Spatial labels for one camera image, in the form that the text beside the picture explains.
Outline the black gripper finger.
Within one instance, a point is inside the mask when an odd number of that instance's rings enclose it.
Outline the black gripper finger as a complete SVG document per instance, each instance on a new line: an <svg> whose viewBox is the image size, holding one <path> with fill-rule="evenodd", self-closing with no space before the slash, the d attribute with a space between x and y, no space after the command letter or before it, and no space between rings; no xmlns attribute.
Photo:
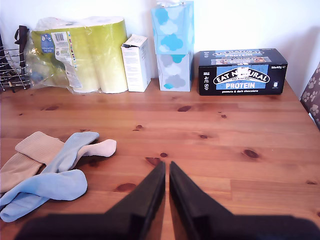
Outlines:
<svg viewBox="0 0 320 240"><path fill-rule="evenodd" d="M165 193L161 161L126 197L105 213L107 240L144 240Z"/></svg>
<svg viewBox="0 0 320 240"><path fill-rule="evenodd" d="M169 165L169 191L190 240L217 240L215 227L233 214L205 193L174 162Z"/></svg>

